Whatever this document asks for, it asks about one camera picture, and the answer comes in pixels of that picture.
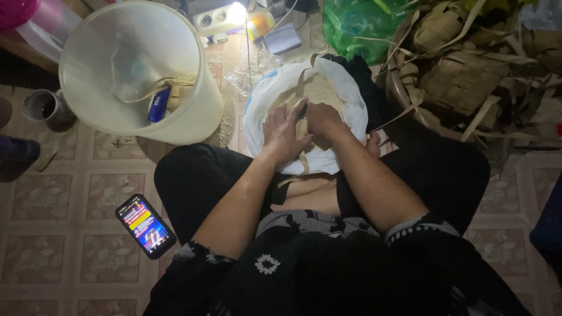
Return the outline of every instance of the phone screen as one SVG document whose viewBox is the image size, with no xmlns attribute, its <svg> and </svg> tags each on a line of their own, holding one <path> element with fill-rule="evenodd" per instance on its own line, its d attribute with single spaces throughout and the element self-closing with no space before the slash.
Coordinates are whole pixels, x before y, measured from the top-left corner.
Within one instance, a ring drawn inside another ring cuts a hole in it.
<svg viewBox="0 0 562 316">
<path fill-rule="evenodd" d="M 174 234 L 166 229 L 166 224 L 156 218 L 139 196 L 133 196 L 117 214 L 148 254 L 159 252 L 167 244 L 166 241 L 174 237 Z"/>
</svg>

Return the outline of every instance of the black phone case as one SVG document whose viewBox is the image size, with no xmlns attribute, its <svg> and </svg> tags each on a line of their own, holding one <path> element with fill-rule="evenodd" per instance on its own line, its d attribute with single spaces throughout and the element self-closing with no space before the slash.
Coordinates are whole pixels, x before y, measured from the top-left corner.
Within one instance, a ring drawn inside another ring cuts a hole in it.
<svg viewBox="0 0 562 316">
<path fill-rule="evenodd" d="M 158 222 L 160 222 L 160 224 L 162 224 L 162 226 L 166 229 L 168 234 L 170 234 L 170 238 L 167 239 L 164 242 L 164 244 L 162 245 L 162 247 L 159 248 L 156 252 L 153 252 L 153 253 L 148 252 L 148 250 L 146 250 L 144 248 L 144 245 L 135 237 L 133 231 L 131 231 L 129 229 L 129 226 L 125 223 L 125 221 L 121 217 L 119 217 L 119 210 L 121 210 L 122 208 L 124 208 L 126 206 L 129 206 L 136 197 L 140 198 L 140 200 L 142 200 L 144 202 L 144 204 L 146 205 L 148 210 L 152 213 L 154 218 Z M 147 201 L 147 199 L 144 197 L 144 195 L 142 195 L 140 193 L 133 194 L 128 200 L 126 200 L 123 204 L 121 204 L 121 206 L 119 206 L 115 210 L 115 216 L 121 222 L 121 224 L 125 227 L 125 229 L 129 232 L 129 234 L 133 237 L 135 242 L 139 245 L 140 249 L 142 251 L 144 251 L 144 253 L 147 255 L 147 257 L 151 260 L 156 260 L 156 259 L 162 257 L 162 255 L 165 254 L 168 250 L 170 250 L 170 248 L 172 248 L 175 245 L 175 243 L 178 241 L 178 238 L 176 237 L 174 232 L 170 229 L 170 227 L 166 224 L 166 222 L 162 220 L 162 217 L 160 217 L 160 215 L 156 212 L 154 207 L 152 207 L 152 205 Z"/>
</svg>

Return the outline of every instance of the blue bowl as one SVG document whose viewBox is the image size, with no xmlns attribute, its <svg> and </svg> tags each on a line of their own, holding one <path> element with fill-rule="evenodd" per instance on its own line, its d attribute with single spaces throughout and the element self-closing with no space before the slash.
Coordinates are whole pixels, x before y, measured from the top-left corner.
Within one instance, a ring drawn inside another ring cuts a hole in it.
<svg viewBox="0 0 562 316">
<path fill-rule="evenodd" d="M 271 78 L 271 77 L 275 77 L 275 76 L 277 76 L 277 69 L 273 70 L 272 72 L 268 73 L 263 78 L 261 78 L 260 81 L 257 82 L 257 84 L 254 86 L 253 89 L 255 89 L 260 84 L 260 82 L 262 80 L 264 80 L 265 78 Z M 244 115 L 246 115 L 246 111 L 248 111 L 248 105 L 250 105 L 250 102 L 252 102 L 253 89 L 252 89 L 252 92 L 250 92 L 250 96 L 248 96 L 248 101 L 246 101 L 246 107 L 244 108 Z"/>
</svg>

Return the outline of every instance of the green plastic bag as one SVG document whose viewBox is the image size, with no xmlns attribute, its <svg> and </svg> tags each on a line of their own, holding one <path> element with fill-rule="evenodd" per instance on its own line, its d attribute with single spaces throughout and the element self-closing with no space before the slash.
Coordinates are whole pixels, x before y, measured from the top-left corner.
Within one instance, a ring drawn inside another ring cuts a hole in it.
<svg viewBox="0 0 562 316">
<path fill-rule="evenodd" d="M 360 55 L 367 64 L 375 64 L 386 54 L 390 43 L 355 37 L 392 40 L 398 26 L 413 11 L 413 6 L 402 8 L 410 0 L 381 1 L 387 8 L 381 8 L 374 0 L 324 0 L 322 18 L 326 42 L 348 60 Z"/>
</svg>

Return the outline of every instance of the smartphone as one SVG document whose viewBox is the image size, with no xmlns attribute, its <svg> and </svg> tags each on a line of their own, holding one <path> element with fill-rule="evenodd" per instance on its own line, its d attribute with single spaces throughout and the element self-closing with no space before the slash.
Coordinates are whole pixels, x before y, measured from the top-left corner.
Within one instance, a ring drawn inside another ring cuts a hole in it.
<svg viewBox="0 0 562 316">
<path fill-rule="evenodd" d="M 151 260 L 160 258 L 178 240 L 140 193 L 119 206 L 115 215 Z"/>
</svg>

